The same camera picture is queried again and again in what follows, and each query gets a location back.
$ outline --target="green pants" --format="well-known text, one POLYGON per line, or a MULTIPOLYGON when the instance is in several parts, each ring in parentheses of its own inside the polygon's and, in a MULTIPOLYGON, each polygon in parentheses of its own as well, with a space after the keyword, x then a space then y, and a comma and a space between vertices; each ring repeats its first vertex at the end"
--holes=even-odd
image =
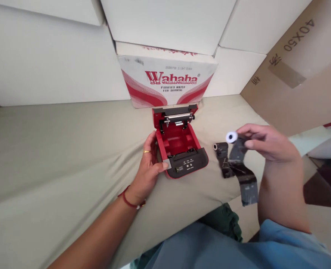
MULTIPOLYGON (((214 209, 197 221, 213 228, 221 234, 233 238, 235 241, 243 241, 243 238, 241 237, 241 229, 238 224, 239 217, 231 210, 228 203, 214 209)), ((144 252, 138 259, 131 262, 130 268, 144 269, 161 244, 162 243, 159 243, 154 248, 144 252)))

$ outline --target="black tape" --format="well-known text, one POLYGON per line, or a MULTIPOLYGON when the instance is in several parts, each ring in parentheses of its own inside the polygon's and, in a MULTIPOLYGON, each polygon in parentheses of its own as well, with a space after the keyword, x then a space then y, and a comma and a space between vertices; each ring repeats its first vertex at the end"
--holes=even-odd
POLYGON ((213 149, 217 154, 219 166, 220 169, 222 170, 224 178, 229 178, 234 176, 233 171, 229 168, 228 165, 228 147, 229 146, 227 142, 213 144, 213 149))
POLYGON ((258 202, 258 185, 254 173, 245 166, 244 157, 248 149, 244 143, 248 139, 244 136, 239 136, 233 143, 232 151, 228 159, 228 144, 215 143, 217 145, 217 158, 223 172, 224 178, 236 176, 240 184, 241 202, 243 206, 255 204, 258 202))

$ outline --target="left hand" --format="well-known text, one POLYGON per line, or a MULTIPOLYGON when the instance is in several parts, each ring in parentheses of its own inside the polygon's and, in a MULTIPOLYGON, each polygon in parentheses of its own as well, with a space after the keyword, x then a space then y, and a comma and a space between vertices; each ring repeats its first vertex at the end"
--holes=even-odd
POLYGON ((153 131, 143 145, 143 150, 150 152, 143 153, 136 177, 125 193, 126 199, 131 204, 141 204, 154 189, 158 174, 168 168, 167 163, 157 161, 156 140, 155 131, 153 131))

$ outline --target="blue shirt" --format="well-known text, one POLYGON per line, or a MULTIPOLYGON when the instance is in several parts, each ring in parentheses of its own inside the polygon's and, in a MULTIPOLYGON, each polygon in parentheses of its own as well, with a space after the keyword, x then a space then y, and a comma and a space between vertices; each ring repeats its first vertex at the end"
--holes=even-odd
POLYGON ((165 240, 146 269, 331 268, 331 254, 313 235, 266 220, 259 242, 239 243, 193 223, 165 240))

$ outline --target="packing tape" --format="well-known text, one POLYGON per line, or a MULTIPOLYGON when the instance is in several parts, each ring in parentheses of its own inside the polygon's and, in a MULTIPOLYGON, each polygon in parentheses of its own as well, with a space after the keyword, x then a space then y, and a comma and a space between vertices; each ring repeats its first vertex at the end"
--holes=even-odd
POLYGON ((244 157, 248 149, 244 143, 248 140, 245 136, 238 135, 233 140, 234 132, 227 134, 227 140, 233 141, 233 148, 228 158, 228 143, 215 143, 213 149, 216 151, 219 166, 222 169, 223 177, 236 176, 240 185, 241 202, 243 206, 258 202, 258 185, 254 173, 245 166, 244 157))
POLYGON ((283 61, 278 62, 276 65, 270 65, 268 70, 292 89, 306 80, 306 77, 302 76, 283 61))

